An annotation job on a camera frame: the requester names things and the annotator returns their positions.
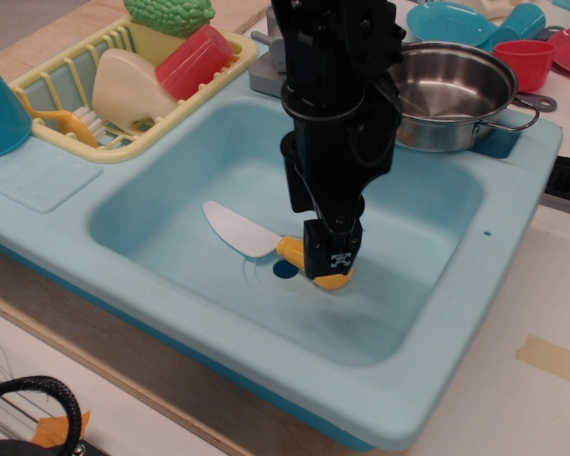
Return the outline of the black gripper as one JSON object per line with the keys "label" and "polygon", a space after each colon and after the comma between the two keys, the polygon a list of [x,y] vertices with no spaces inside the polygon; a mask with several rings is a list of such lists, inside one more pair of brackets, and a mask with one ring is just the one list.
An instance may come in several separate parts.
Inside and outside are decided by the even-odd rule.
{"label": "black gripper", "polygon": [[362,192],[390,171],[402,122],[398,90],[391,80],[369,81],[354,104],[327,108],[285,87],[282,104],[294,120],[281,141],[292,209],[319,218],[304,221],[304,271],[310,279],[346,276],[362,242]]}

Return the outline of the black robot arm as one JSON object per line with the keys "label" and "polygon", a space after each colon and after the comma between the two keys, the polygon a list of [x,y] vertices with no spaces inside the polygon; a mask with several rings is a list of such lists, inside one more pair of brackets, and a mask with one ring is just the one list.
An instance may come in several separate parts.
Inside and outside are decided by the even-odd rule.
{"label": "black robot arm", "polygon": [[294,128],[281,141],[294,212],[305,221],[307,278],[348,276],[361,247],[362,196],[391,168],[403,120],[390,68],[405,31],[390,1],[274,1],[284,40],[284,111]]}

